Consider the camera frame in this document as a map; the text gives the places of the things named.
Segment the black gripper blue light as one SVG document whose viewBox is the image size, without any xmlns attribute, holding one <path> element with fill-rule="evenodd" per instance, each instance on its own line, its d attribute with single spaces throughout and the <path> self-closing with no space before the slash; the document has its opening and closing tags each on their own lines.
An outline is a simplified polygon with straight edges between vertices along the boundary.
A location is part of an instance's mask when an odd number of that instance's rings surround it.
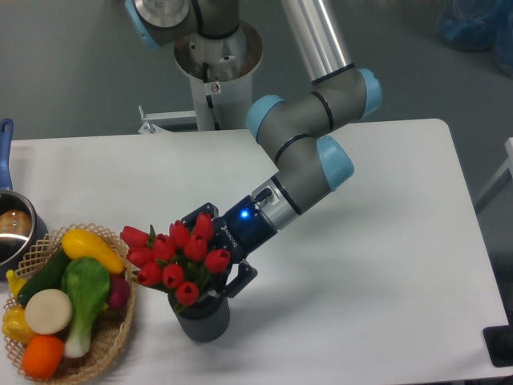
<svg viewBox="0 0 513 385">
<path fill-rule="evenodd" d="M 201 294 L 199 300 L 209 297 L 234 298 L 257 276 L 257 270 L 243 259 L 274 237 L 277 229 L 269 223 L 251 196 L 243 198 L 221 217 L 219 209 L 207 202 L 182 217 L 181 222 L 187 229 L 193 229 L 201 213 L 215 218 L 214 245 L 229 251 L 230 262 L 237 264 L 237 274 L 230 282 L 225 281 L 224 277 L 228 275 L 224 274 L 220 283 Z"/>
</svg>

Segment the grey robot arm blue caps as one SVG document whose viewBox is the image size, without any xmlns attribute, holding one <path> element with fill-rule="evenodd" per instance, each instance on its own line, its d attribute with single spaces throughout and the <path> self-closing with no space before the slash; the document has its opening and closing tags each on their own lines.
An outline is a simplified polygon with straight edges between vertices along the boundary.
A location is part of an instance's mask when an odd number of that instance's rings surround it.
<svg viewBox="0 0 513 385">
<path fill-rule="evenodd" d="M 231 298 L 244 288 L 256 275 L 247 256 L 352 176 L 353 164 L 332 131 L 382 102 L 374 74 L 354 66 L 327 1 L 282 6 L 313 85 L 293 103 L 276 95 L 252 97 L 263 47 L 259 34 L 240 19 L 238 2 L 125 2 L 146 45 L 174 46 L 176 63 L 190 81 L 197 128 L 247 128 L 277 167 L 224 215 L 209 208 L 209 267 L 191 268 L 195 283 L 182 289 L 172 279 L 160 284 L 178 302 Z"/>
</svg>

